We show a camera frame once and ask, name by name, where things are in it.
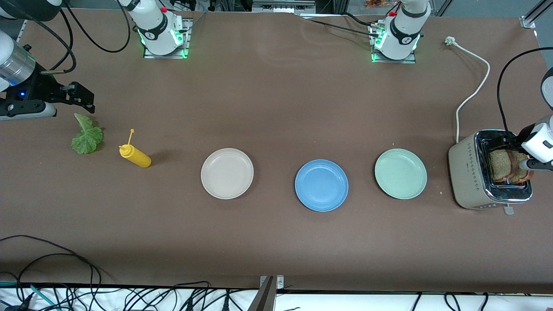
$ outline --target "green leaf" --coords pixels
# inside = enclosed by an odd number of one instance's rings
[[[71,149],[78,154],[91,153],[96,150],[96,146],[103,140],[102,129],[99,127],[92,127],[89,129],[83,129],[73,140],[71,141]]]
[[[79,122],[79,126],[81,127],[81,130],[84,131],[86,129],[90,129],[93,127],[92,120],[87,116],[79,115],[78,113],[76,113],[75,118],[77,118],[77,121]]]

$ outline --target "yellow squeeze bottle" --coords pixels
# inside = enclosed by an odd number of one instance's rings
[[[121,157],[131,161],[132,163],[146,168],[152,163],[152,159],[149,156],[145,155],[142,151],[136,149],[131,145],[131,137],[133,136],[134,129],[131,129],[131,135],[129,136],[129,142],[122,146],[119,146],[119,154]]]

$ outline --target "white power cord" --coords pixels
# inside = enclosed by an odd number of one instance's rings
[[[489,75],[489,70],[490,70],[490,66],[489,66],[489,63],[487,60],[483,59],[482,57],[476,55],[475,53],[465,49],[464,47],[460,46],[457,44],[457,42],[455,42],[455,38],[454,37],[447,37],[446,40],[444,41],[445,44],[447,46],[449,45],[453,45],[453,46],[456,46],[458,47],[459,49],[471,54],[472,56],[476,57],[477,59],[483,61],[487,66],[488,66],[488,71],[486,72],[486,75],[484,77],[484,80],[482,80],[482,82],[480,83],[480,85],[478,86],[478,88],[476,89],[476,91],[474,91],[474,93],[472,93],[469,97],[467,97],[467,99],[465,99],[460,105],[459,107],[457,108],[457,111],[455,111],[455,124],[457,126],[457,132],[455,134],[455,142],[456,143],[459,143],[459,111],[461,110],[461,108],[465,105],[465,103],[467,101],[469,101],[471,98],[473,98],[479,91],[480,89],[482,88],[482,85],[484,85],[484,83],[486,82],[486,80],[488,79],[488,75]]]

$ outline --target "brown tablecloth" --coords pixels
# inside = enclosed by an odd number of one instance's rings
[[[75,11],[100,44],[122,45],[120,12]],[[347,18],[324,20],[363,30]],[[67,38],[61,17],[48,25]],[[57,79],[94,92],[105,142],[90,155],[71,150],[73,113],[86,113],[76,106],[1,123],[2,236],[67,246],[109,283],[254,287],[262,274],[283,274],[291,289],[553,292],[553,175],[536,173],[534,197],[508,217],[459,207],[447,169],[455,109],[486,67],[442,42],[453,35],[492,65],[461,111],[461,136],[501,128],[500,69],[537,47],[516,19],[430,18],[416,65],[371,63],[363,35],[284,13],[207,13],[186,60],[143,59],[136,33],[125,51],[104,53],[73,26],[77,69]],[[64,53],[33,23],[26,43],[45,67]],[[550,113],[539,91],[545,70],[534,53],[507,71],[502,98],[514,131]],[[151,155],[148,169],[118,154],[130,128]],[[234,200],[213,198],[200,182],[206,157],[226,147],[255,167],[252,186]],[[428,184],[415,199],[393,199],[375,182],[374,163],[391,148],[426,166]],[[349,179],[347,200],[332,212],[305,208],[294,192],[298,169],[318,158]],[[12,271],[54,252],[25,240],[0,247],[0,266]],[[88,268],[50,258],[22,281],[86,283]]]

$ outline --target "white plate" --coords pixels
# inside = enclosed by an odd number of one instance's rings
[[[240,150],[213,152],[202,166],[202,185],[212,196],[228,200],[242,195],[253,181],[253,164]]]

